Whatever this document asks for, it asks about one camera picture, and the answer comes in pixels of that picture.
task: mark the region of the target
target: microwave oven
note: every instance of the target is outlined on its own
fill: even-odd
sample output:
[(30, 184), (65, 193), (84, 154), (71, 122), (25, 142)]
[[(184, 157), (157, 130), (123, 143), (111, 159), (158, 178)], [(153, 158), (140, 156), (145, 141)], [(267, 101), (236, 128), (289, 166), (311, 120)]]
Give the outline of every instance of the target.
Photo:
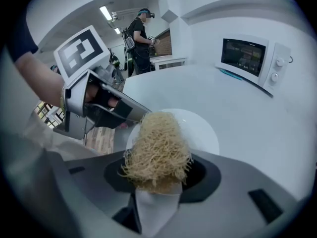
[(231, 34), (222, 38), (217, 68), (231, 71), (257, 84), (271, 95), (281, 84), (291, 50), (256, 36)]

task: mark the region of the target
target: white countertop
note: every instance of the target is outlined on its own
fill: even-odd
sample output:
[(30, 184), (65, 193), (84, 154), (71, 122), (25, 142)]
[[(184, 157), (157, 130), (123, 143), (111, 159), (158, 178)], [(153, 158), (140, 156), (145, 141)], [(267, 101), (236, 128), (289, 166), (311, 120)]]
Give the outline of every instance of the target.
[(177, 60), (177, 59), (186, 59), (187, 57), (177, 57), (173, 55), (167, 55), (167, 56), (161, 56), (161, 57), (155, 57), (150, 58), (151, 63), (155, 62), (161, 62), (161, 61), (169, 61), (169, 60)]
[(258, 168), (296, 199), (315, 175), (314, 123), (247, 81), (211, 66), (187, 65), (126, 79), (123, 92), (154, 111), (197, 113), (217, 134), (220, 155)]

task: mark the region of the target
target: noodles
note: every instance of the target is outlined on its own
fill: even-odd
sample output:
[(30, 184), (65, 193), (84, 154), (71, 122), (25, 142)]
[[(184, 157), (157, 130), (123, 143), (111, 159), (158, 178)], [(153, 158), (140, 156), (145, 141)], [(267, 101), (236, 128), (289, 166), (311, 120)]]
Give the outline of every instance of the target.
[(173, 184), (185, 182), (192, 161), (180, 126), (172, 113), (144, 116), (139, 135), (124, 154), (125, 175), (138, 189), (165, 193)]

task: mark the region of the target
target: microwave control knob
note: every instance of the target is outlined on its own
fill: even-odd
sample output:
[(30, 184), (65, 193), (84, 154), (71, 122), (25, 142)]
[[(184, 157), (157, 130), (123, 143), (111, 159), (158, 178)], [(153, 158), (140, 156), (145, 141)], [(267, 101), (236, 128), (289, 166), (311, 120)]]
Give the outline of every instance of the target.
[(277, 58), (276, 59), (276, 65), (278, 67), (283, 67), (284, 66), (284, 59), (283, 58)]
[(272, 80), (274, 83), (276, 83), (276, 82), (278, 81), (278, 74), (277, 74), (277, 73), (273, 73), (273, 74), (271, 75), (271, 80)]

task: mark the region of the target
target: white plate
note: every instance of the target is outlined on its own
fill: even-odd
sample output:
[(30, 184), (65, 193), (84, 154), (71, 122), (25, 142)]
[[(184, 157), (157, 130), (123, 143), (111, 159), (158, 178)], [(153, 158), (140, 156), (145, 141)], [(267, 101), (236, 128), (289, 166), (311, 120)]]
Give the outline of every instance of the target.
[[(183, 109), (163, 109), (171, 112), (177, 119), (183, 137), (192, 149), (197, 149), (219, 155), (219, 142), (215, 131), (210, 124), (198, 114)], [(126, 149), (132, 148), (133, 141), (138, 136), (140, 125), (137, 124), (131, 131)]]

